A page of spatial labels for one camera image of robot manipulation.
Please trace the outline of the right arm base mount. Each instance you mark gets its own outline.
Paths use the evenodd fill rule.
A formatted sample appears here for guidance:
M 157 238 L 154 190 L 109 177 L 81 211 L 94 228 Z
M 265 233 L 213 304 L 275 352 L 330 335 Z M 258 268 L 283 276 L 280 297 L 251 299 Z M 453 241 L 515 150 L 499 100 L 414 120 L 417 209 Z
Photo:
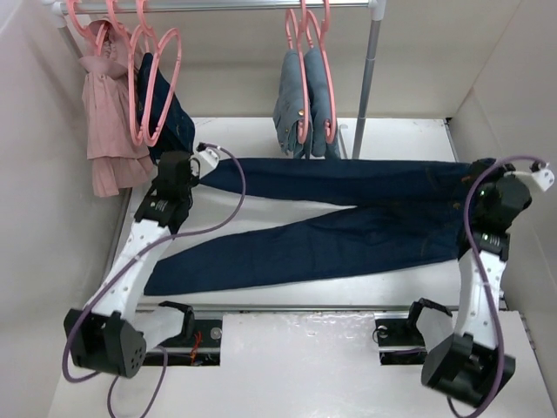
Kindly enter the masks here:
M 408 313 L 377 313 L 374 321 L 372 339 L 378 346 L 381 366 L 424 364 L 425 342 L 417 328 L 408 324 Z

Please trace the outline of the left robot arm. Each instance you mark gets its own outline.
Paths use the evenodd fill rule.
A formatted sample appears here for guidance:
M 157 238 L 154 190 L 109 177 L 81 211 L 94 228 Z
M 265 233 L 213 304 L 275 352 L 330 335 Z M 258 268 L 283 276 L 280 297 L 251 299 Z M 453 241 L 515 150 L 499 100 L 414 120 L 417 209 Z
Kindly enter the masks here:
M 64 318 L 64 365 L 131 378 L 145 356 L 166 340 L 178 346 L 194 337 L 192 307 L 162 302 L 137 314 L 153 269 L 184 224 L 193 187 L 219 162 L 216 152 L 166 152 L 158 174 L 135 211 L 122 251 L 101 287 L 81 309 Z

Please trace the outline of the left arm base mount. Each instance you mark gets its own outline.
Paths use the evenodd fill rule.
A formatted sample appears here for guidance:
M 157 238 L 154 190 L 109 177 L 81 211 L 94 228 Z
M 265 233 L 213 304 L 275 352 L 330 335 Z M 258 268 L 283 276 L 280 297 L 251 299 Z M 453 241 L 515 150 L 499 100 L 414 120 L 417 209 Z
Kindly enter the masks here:
M 197 313 L 191 335 L 179 334 L 161 343 L 168 367 L 217 367 L 221 360 L 223 315 Z

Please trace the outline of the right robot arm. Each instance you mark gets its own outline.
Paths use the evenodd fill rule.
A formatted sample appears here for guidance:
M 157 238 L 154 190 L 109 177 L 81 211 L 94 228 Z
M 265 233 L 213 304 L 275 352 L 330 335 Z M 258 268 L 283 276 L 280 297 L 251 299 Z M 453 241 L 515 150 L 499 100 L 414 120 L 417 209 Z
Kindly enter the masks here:
M 422 385 L 443 394 L 450 409 L 460 401 L 477 417 L 515 371 L 499 319 L 500 283 L 509 258 L 508 229 L 532 197 L 509 158 L 492 165 L 476 161 L 472 168 L 458 239 L 458 312 L 417 300 L 402 321 L 402 332 L 411 342 L 425 343 Z

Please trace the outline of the dark blue denim trousers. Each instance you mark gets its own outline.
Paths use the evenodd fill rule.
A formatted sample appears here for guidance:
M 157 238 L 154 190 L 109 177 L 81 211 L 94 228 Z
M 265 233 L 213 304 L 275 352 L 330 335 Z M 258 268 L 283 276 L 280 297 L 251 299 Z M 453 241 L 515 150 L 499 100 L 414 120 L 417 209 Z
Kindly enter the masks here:
M 458 253 L 472 167 L 388 160 L 226 160 L 203 179 L 225 192 L 335 205 L 285 226 L 226 235 L 160 260 L 148 296 L 267 287 L 440 263 Z

